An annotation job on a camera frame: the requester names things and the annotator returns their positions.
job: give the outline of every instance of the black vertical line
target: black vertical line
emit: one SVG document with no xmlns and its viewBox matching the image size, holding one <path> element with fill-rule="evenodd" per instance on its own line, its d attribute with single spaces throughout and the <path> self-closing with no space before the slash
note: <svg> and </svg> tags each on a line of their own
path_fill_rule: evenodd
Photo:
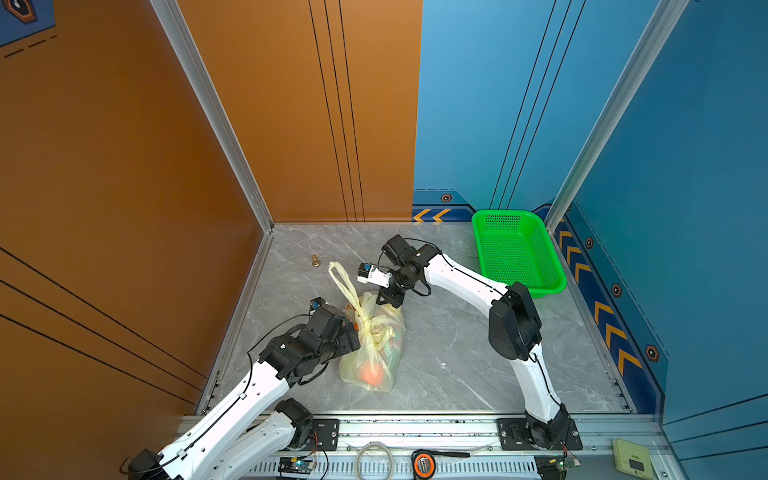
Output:
<svg viewBox="0 0 768 480">
<path fill-rule="evenodd" d="M 14 255 L 13 253 L 11 253 L 11 252 L 7 251 L 5 248 L 3 248 L 3 247 L 0 247 L 0 251 L 2 251 L 3 253 L 5 253 L 5 254 L 6 254 L 6 255 L 8 255 L 9 257 L 11 257 L 13 260 L 16 260 L 16 261 L 17 261 L 17 262 L 19 262 L 21 265 L 24 265 L 24 266 L 26 266 L 27 268 L 29 268 L 30 270 L 32 270 L 33 272 L 37 273 L 39 276 L 42 276 L 42 277 L 43 277 L 43 278 L 45 278 L 47 281 L 49 281 L 49 282 L 53 283 L 54 285 L 56 285 L 56 286 L 57 286 L 57 287 L 59 287 L 60 289 L 64 290 L 66 293 L 69 293 L 69 294 L 70 294 L 70 295 L 72 295 L 74 298 L 76 298 L 76 299 L 80 300 L 82 303 L 85 303 L 86 305 L 88 305 L 89 307 L 91 307 L 93 310 L 96 310 L 97 312 L 99 312 L 101 315 L 104 315 L 104 316 L 106 316 L 108 319 L 112 320 L 113 322 L 115 322 L 115 323 L 116 323 L 116 324 L 118 324 L 119 326 L 123 327 L 123 328 L 124 328 L 124 329 L 126 329 L 128 332 L 131 332 L 131 333 L 133 333 L 135 336 L 139 337 L 140 339 L 142 339 L 142 340 L 143 340 L 143 341 L 145 341 L 146 343 L 149 343 L 149 344 L 150 344 L 150 345 L 152 345 L 154 348 L 156 348 L 156 349 L 160 350 L 162 353 L 165 353 L 165 354 L 166 354 L 166 355 L 168 355 L 170 358 L 172 358 L 172 359 L 176 360 L 177 362 L 179 362 L 181 365 L 183 365 L 183 366 L 186 366 L 188 369 L 192 370 L 193 372 L 195 372 L 195 373 L 196 373 L 196 374 L 198 374 L 199 376 L 203 377 L 204 379 L 206 379 L 206 378 L 207 378 L 207 377 L 206 377 L 205 375 L 203 375 L 202 373 L 198 372 L 197 370 L 193 369 L 191 366 L 189 366 L 189 365 L 187 365 L 186 363 L 182 362 L 181 360 L 179 360 L 179 359 L 178 359 L 178 358 L 176 358 L 175 356 L 171 355 L 170 353 L 166 352 L 165 350 L 163 350 L 163 349 L 162 349 L 162 348 L 160 348 L 159 346 L 157 346 L 157 345 L 155 345 L 154 343 L 150 342 L 148 339 L 144 338 L 144 337 L 143 337 L 142 335 L 140 335 L 139 333 L 136 333 L 135 331 L 133 331 L 132 329 L 130 329 L 128 326 L 124 325 L 123 323 L 120 323 L 120 322 L 118 322 L 118 321 L 117 321 L 115 318 L 113 318 L 113 317 L 111 317 L 111 316 L 107 315 L 107 314 L 106 314 L 104 311 L 102 311 L 102 310 L 100 310 L 100 309 L 96 308 L 96 306 L 94 306 L 93 304 L 91 304 L 91 303 L 89 303 L 88 301 L 86 301 L 86 300 L 85 300 L 83 297 L 81 297 L 81 296 L 79 296 L 79 295 L 76 295 L 74 292 L 72 292 L 71 290 L 69 290 L 67 287 L 65 287 L 65 286 L 61 285 L 61 284 L 60 284 L 59 282 L 57 282 L 56 280 L 53 280 L 51 277 L 49 277 L 49 276 L 45 275 L 43 272 L 41 272 L 40 270 L 38 270 L 38 269 L 34 268 L 34 267 L 33 267 L 32 265 L 30 265 L 29 263 L 26 263 L 24 260 L 22 260 L 22 259 L 18 258 L 18 257 L 17 257 L 16 255 Z"/>
<path fill-rule="evenodd" d="M 186 403 L 189 403 L 189 404 L 190 404 L 190 405 L 192 405 L 192 406 L 196 406 L 196 405 L 197 405 L 197 404 L 195 404 L 195 403 L 192 403 L 192 402 L 190 402 L 189 400 L 187 400 L 187 399 L 185 399 L 185 398 L 183 398 L 183 397 L 180 397 L 180 396 L 176 395 L 175 393 L 169 392 L 169 391 L 167 391 L 166 389 L 164 389 L 164 388 L 162 388 L 162 387 L 159 387 L 159 386 L 157 386 L 157 385 L 155 385 L 155 384 L 153 384 L 153 383 L 150 383 L 150 382 L 148 382 L 147 380 L 143 380 L 143 379 L 140 379 L 140 378 L 139 378 L 139 377 L 137 377 L 136 375 L 131 375 L 130 373 L 126 372 L 126 371 L 125 371 L 125 370 L 123 370 L 123 369 L 119 369 L 118 367 L 116 367 L 116 366 L 114 366 L 114 365 L 110 365 L 109 363 L 106 363 L 104 360 L 100 360 L 100 359 L 96 358 L 95 356 L 92 356 L 92 355 L 88 355 L 86 352 L 83 352 L 82 350 L 78 350 L 78 349 L 74 348 L 73 346 L 67 345 L 66 343 L 64 343 L 64 342 L 62 342 L 62 341 L 56 340 L 56 339 L 55 339 L 55 338 L 53 338 L 52 336 L 48 336 L 48 335 L 45 335 L 43 332 L 37 331 L 37 330 L 33 329 L 33 328 L 32 328 L 32 327 L 30 327 L 30 326 L 26 326 L 24 323 L 21 323 L 21 322 L 17 322 L 16 320 L 12 319 L 10 316 L 6 316 L 6 315 L 3 315 L 2 313 L 0 313 L 0 317 L 1 317 L 1 318 L 4 318 L 4 319 L 6 319 L 6 320 L 8 320 L 8 321 L 9 321 L 9 322 L 11 322 L 11 323 L 14 323 L 15 325 L 18 325 L 18 326 L 20 326 L 21 328 L 27 329 L 27 330 L 29 330 L 30 332 L 33 332 L 33 333 L 37 333 L 39 336 L 41 336 L 41 337 L 43 337 L 43 338 L 46 338 L 46 339 L 49 339 L 49 340 L 51 340 L 51 341 L 52 341 L 52 342 L 54 342 L 54 343 L 58 343 L 58 344 L 59 344 L 59 345 L 61 345 L 61 346 L 67 347 L 68 349 L 72 350 L 73 352 L 77 352 L 77 353 L 79 353 L 79 354 L 81 354 L 81 355 L 83 355 L 83 356 L 86 356 L 86 357 L 88 357 L 88 358 L 89 358 L 89 359 L 91 359 L 91 360 L 95 360 L 95 361 L 99 362 L 101 365 L 105 365 L 105 366 L 108 366 L 109 368 L 111 368 L 111 369 L 114 369 L 114 370 L 117 370 L 117 371 L 118 371 L 118 372 L 120 372 L 120 373 L 124 373 L 125 375 L 128 375 L 128 376 L 130 376 L 132 379 L 136 379 L 136 380 L 138 380 L 139 382 L 142 382 L 142 383 L 144 383 L 144 384 L 146 384 L 146 385 L 149 385 L 150 387 L 154 387 L 155 389 L 158 389 L 158 390 L 160 390 L 161 392 L 165 392 L 165 393 L 167 393 L 168 395 L 174 396 L 174 397 L 176 397 L 176 398 L 177 398 L 177 399 L 179 399 L 179 400 L 184 400 Z"/>
<path fill-rule="evenodd" d="M 523 147 L 523 142 L 525 141 L 525 134 L 528 133 L 528 127 L 531 125 L 531 119 L 533 118 L 533 112 L 536 110 L 536 104 L 538 103 L 538 96 L 541 94 L 541 89 L 544 87 L 544 82 L 547 79 L 547 72 L 549 71 L 549 65 L 552 63 L 552 57 L 554 57 L 554 51 L 558 48 L 558 43 L 560 42 L 560 34 L 563 32 L 563 26 L 565 25 L 565 19 L 568 18 L 568 12 L 571 10 L 571 3 L 573 0 L 568 1 L 568 8 L 565 9 L 565 15 L 563 15 L 563 21 L 560 24 L 560 30 L 558 30 L 558 36 L 554 40 L 554 46 L 552 47 L 552 53 L 549 54 L 549 60 L 547 61 L 547 67 L 544 69 L 544 75 L 541 76 L 541 83 L 538 85 L 538 91 L 536 92 L 536 99 L 533 100 L 533 107 L 531 107 L 531 114 L 528 116 L 528 121 L 525 123 L 525 129 L 523 130 L 523 135 L 520 137 L 520 144 L 518 145 L 518 151 L 515 154 L 515 160 L 512 162 L 512 168 L 509 170 L 509 176 L 507 177 L 507 183 L 504 185 L 504 191 L 502 192 L 502 197 L 498 200 L 498 207 L 502 207 L 502 202 L 504 201 L 504 195 L 507 193 L 507 187 L 509 187 L 509 181 L 512 179 L 512 174 L 515 172 L 515 164 L 518 163 L 518 156 L 520 155 L 520 150 Z"/>
<path fill-rule="evenodd" d="M 547 19 L 547 26 L 544 29 L 544 34 L 541 36 L 541 43 L 538 44 L 538 51 L 536 52 L 536 60 L 533 62 L 533 68 L 531 68 L 531 75 L 528 77 L 528 84 L 525 85 L 525 93 L 523 94 L 523 101 L 520 102 L 520 110 L 518 110 L 518 117 L 515 119 L 515 127 L 512 128 L 512 135 L 509 137 L 509 144 L 507 145 L 507 153 L 504 154 L 504 161 L 502 161 L 502 168 L 498 171 L 498 178 L 496 179 L 496 186 L 493 188 L 493 195 L 491 195 L 491 203 L 488 208 L 493 208 L 493 199 L 496 197 L 496 190 L 498 189 L 498 183 L 502 181 L 502 174 L 504 173 L 504 166 L 507 164 L 507 156 L 509 155 L 509 148 L 512 146 L 512 139 L 515 138 L 515 131 L 518 129 L 518 122 L 520 121 L 520 114 L 523 112 L 523 105 L 525 105 L 525 99 L 528 96 L 528 89 L 531 87 L 531 80 L 533 80 L 533 72 L 536 71 L 536 64 L 538 63 L 538 56 L 541 54 L 541 47 L 544 45 L 544 39 L 547 37 L 547 30 L 549 30 L 549 22 L 552 21 L 552 14 L 554 13 L 554 6 L 558 3 L 558 0 L 554 0 L 552 3 L 552 10 L 549 11 L 549 18 Z"/>
<path fill-rule="evenodd" d="M 344 196 L 344 183 L 341 180 L 341 165 L 339 165 L 339 152 L 336 150 L 336 137 L 333 135 L 333 122 L 331 121 L 331 107 L 328 104 L 328 91 L 326 90 L 326 78 L 323 75 L 323 61 L 320 60 L 320 45 L 317 43 L 317 30 L 315 29 L 315 17 L 312 15 L 312 0 L 306 0 L 310 6 L 310 18 L 312 19 L 312 31 L 315 34 L 315 47 L 317 47 L 317 63 L 320 65 L 320 78 L 323 80 L 323 93 L 326 96 L 326 109 L 328 110 L 328 124 L 331 127 L 331 141 L 333 142 L 333 154 L 336 155 L 336 169 L 339 171 L 339 188 L 341 188 L 341 200 L 344 202 L 344 216 L 349 222 L 349 214 L 346 211 L 346 197 Z"/>
<path fill-rule="evenodd" d="M 0 283 L 2 283 L 3 285 L 5 285 L 6 287 L 10 288 L 11 290 L 14 290 L 16 293 L 20 293 L 21 295 L 23 295 L 23 296 L 26 296 L 27 298 L 29 298 L 29 299 L 30 299 L 30 300 L 32 300 L 33 302 L 37 303 L 38 305 L 42 305 L 42 306 L 44 306 L 44 307 L 45 307 L 45 308 L 47 308 L 48 310 L 51 310 L 53 313 L 56 313 L 57 315 L 59 315 L 59 316 L 61 316 L 61 317 L 65 318 L 65 319 L 69 320 L 70 322 L 74 323 L 75 325 L 77 325 L 77 326 L 80 326 L 81 328 L 83 328 L 83 329 L 87 330 L 88 332 L 90 332 L 90 333 L 93 333 L 93 334 L 94 334 L 94 335 L 96 335 L 97 337 L 99 337 L 99 338 L 101 338 L 101 339 L 104 339 L 104 340 L 107 340 L 109 343 L 111 343 L 112 345 L 116 346 L 117 348 L 119 348 L 119 349 L 122 349 L 122 350 L 124 350 L 125 352 L 128 352 L 128 353 L 130 353 L 131 355 L 135 356 L 136 358 L 138 358 L 138 359 L 140 359 L 140 360 L 143 360 L 143 361 L 145 361 L 146 363 L 149 363 L 149 364 L 150 364 L 150 365 L 152 365 L 154 368 L 156 368 L 156 369 L 159 369 L 159 370 L 162 370 L 163 372 L 166 372 L 168 375 L 170 375 L 170 376 L 174 377 L 175 379 L 177 379 L 177 380 L 179 380 L 179 381 L 181 381 L 181 382 L 184 382 L 184 383 L 186 383 L 187 385 L 189 385 L 189 386 L 190 386 L 190 387 L 192 387 L 193 389 L 197 389 L 197 390 L 200 390 L 201 392 L 203 391 L 203 390 L 201 390 L 201 389 L 198 389 L 196 386 L 192 385 L 191 383 L 189 383 L 187 380 L 185 380 L 185 379 L 182 379 L 181 377 L 174 375 L 173 373 L 171 373 L 171 372 L 167 371 L 167 370 L 166 370 L 166 369 L 164 369 L 163 367 L 161 367 L 161 366 L 159 366 L 159 365 L 157 365 L 157 364 L 155 364 L 155 363 L 152 363 L 151 361 L 149 361 L 149 360 L 145 359 L 143 356 L 139 355 L 138 353 L 135 353 L 135 352 L 133 352 L 133 351 L 131 351 L 131 350 L 129 350 L 129 349 L 127 349 L 127 348 L 125 348 L 125 347 L 124 347 L 124 346 L 122 346 L 121 344 L 119 344 L 119 343 L 117 343 L 117 342 L 115 342 L 115 341 L 113 341 L 113 340 L 110 340 L 110 339 L 109 339 L 109 338 L 107 338 L 106 336 L 104 336 L 104 335 L 101 335 L 99 332 L 97 332 L 97 331 L 95 331 L 95 330 L 93 330 L 93 329 L 90 329 L 90 328 L 88 328 L 87 326 L 83 325 L 82 323 L 78 322 L 77 320 L 75 320 L 75 319 L 73 319 L 73 318 L 71 318 L 71 317 L 69 317 L 69 316 L 66 316 L 65 314 L 63 314 L 62 312 L 59 312 L 58 310 L 56 310 L 56 309 L 55 309 L 55 308 L 53 308 L 52 306 L 50 306 L 50 305 L 48 305 L 48 304 L 46 304 L 46 303 L 43 303 L 41 300 L 38 300 L 38 299 L 34 298 L 32 295 L 30 295 L 30 294 L 28 294 L 28 293 L 26 293 L 26 292 L 23 292 L 23 291 L 21 291 L 20 289 L 16 288 L 15 286 L 11 285 L 10 283 L 6 282 L 5 280 L 3 280 L 3 279 L 0 279 Z"/>
<path fill-rule="evenodd" d="M 523 168 L 525 168 L 525 162 L 528 159 L 528 154 L 531 153 L 531 147 L 533 146 L 533 141 L 536 140 L 536 134 L 538 133 L 538 126 L 541 125 L 541 119 L 544 118 L 544 112 L 547 111 L 547 105 L 549 104 L 549 98 L 552 96 L 552 91 L 554 90 L 554 84 L 557 83 L 558 81 L 558 76 L 560 75 L 560 69 L 563 68 L 563 62 L 565 61 L 565 55 L 568 54 L 568 48 L 571 46 L 571 40 L 573 40 L 574 33 L 576 33 L 576 27 L 578 27 L 578 21 L 581 19 L 581 13 L 584 11 L 584 6 L 586 4 L 587 4 L 587 0 L 584 0 L 584 3 L 581 4 L 581 10 L 578 13 L 578 17 L 576 18 L 574 29 L 571 32 L 571 37 L 568 39 L 568 43 L 565 45 L 565 52 L 563 53 L 563 58 L 560 59 L 558 72 L 554 75 L 554 80 L 552 81 L 552 87 L 549 89 L 549 94 L 547 95 L 547 101 L 544 103 L 544 108 L 541 109 L 541 116 L 538 118 L 538 123 L 536 124 L 536 130 L 534 130 L 533 137 L 531 138 L 531 143 L 528 144 L 528 150 L 525 152 L 525 157 L 523 158 L 523 165 L 520 166 L 520 171 L 518 172 L 518 179 L 515 180 L 515 186 L 512 188 L 512 193 L 509 194 L 509 200 L 507 201 L 507 208 L 509 208 L 509 204 L 512 202 L 512 197 L 515 195 L 515 190 L 517 190 L 518 188 L 518 182 L 520 181 L 520 176 L 523 174 Z"/>
<path fill-rule="evenodd" d="M 339 0 L 339 19 L 341 20 L 341 39 L 344 43 L 344 62 L 346 63 L 346 84 L 349 90 L 349 110 L 352 112 L 352 135 L 355 139 L 355 159 L 357 160 L 357 183 L 360 186 L 360 204 L 362 205 L 362 221 L 366 221 L 365 195 L 362 194 L 362 174 L 360 173 L 360 155 L 357 151 L 357 130 L 355 129 L 355 109 L 352 106 L 352 82 L 349 81 L 349 60 L 346 57 L 346 37 L 344 35 L 344 16 L 341 12 L 341 0 Z"/>
<path fill-rule="evenodd" d="M 341 94 L 339 93 L 339 76 L 336 74 L 336 56 L 333 54 L 333 40 L 331 39 L 331 22 L 328 19 L 328 4 L 323 0 L 326 8 L 326 25 L 328 25 L 328 42 L 331 44 L 331 60 L 333 61 L 333 78 L 336 80 L 336 98 L 339 100 L 339 117 L 341 118 L 341 134 L 344 138 L 344 153 L 346 154 L 346 173 L 349 174 L 349 191 L 352 192 L 352 209 L 357 221 L 357 205 L 355 205 L 355 188 L 352 186 L 352 168 L 349 166 L 349 149 L 346 147 L 346 131 L 344 130 L 344 113 L 341 112 Z"/>
</svg>

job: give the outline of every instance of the bag handle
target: bag handle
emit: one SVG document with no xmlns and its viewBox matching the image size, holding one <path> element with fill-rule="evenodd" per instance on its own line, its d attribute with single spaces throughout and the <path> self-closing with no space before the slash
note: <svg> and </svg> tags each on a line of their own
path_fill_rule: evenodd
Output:
<svg viewBox="0 0 768 480">
<path fill-rule="evenodd" d="M 344 283 L 342 283 L 342 280 L 336 278 L 336 275 L 333 274 L 334 270 L 341 276 Z M 349 300 L 349 304 L 354 307 L 355 311 L 362 312 L 360 301 L 357 299 L 357 290 L 355 290 L 355 284 L 352 283 L 352 280 L 349 279 L 349 275 L 347 275 L 346 270 L 344 270 L 344 267 L 341 266 L 341 263 L 331 262 L 328 265 L 328 274 L 331 276 L 331 278 L 333 278 L 336 286 L 339 287 L 341 293 L 343 293 L 346 299 Z"/>
</svg>

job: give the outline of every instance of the green plastic basket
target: green plastic basket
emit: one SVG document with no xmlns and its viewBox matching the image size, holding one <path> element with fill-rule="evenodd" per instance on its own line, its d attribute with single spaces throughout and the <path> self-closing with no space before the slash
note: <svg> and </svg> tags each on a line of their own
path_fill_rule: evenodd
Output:
<svg viewBox="0 0 768 480">
<path fill-rule="evenodd" d="M 534 298 L 560 293 L 568 281 L 541 218 L 523 210 L 480 210 L 472 216 L 482 274 Z"/>
</svg>

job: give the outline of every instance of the blue wall panel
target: blue wall panel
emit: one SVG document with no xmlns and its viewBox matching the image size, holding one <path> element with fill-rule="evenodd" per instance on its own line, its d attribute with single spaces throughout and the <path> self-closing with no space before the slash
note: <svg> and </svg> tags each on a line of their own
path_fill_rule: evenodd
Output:
<svg viewBox="0 0 768 480">
<path fill-rule="evenodd" d="M 733 453 L 681 462 L 690 480 L 737 480 L 766 477 L 766 450 Z"/>
<path fill-rule="evenodd" d="M 690 2 L 577 195 L 668 354 L 664 422 L 677 439 L 768 419 L 757 400 L 699 415 L 768 393 L 765 25 L 768 2 Z M 722 435 L 680 450 L 734 449 Z M 705 472 L 696 462 L 731 455 L 684 465 Z"/>
<path fill-rule="evenodd" d="M 426 0 L 414 188 L 456 190 L 479 210 L 491 205 L 499 182 L 494 208 L 500 203 L 503 208 L 520 175 L 510 208 L 532 210 L 553 198 L 656 4 L 588 0 L 552 89 L 583 0 L 558 0 L 554 11 L 553 2 L 535 0 Z M 502 170 L 539 45 L 541 55 Z"/>
</svg>

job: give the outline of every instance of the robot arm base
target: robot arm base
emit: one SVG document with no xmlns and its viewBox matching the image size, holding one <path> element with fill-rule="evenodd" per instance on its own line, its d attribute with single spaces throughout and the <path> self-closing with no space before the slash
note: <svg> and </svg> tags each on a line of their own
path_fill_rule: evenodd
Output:
<svg viewBox="0 0 768 480">
<path fill-rule="evenodd" d="M 578 437 L 576 425 L 562 403 L 558 414 L 549 422 L 542 422 L 527 412 L 525 418 L 528 421 L 525 428 L 525 434 L 528 437 L 526 441 L 535 448 L 550 450 L 566 445 L 571 450 L 581 450 L 581 440 Z"/>
</svg>

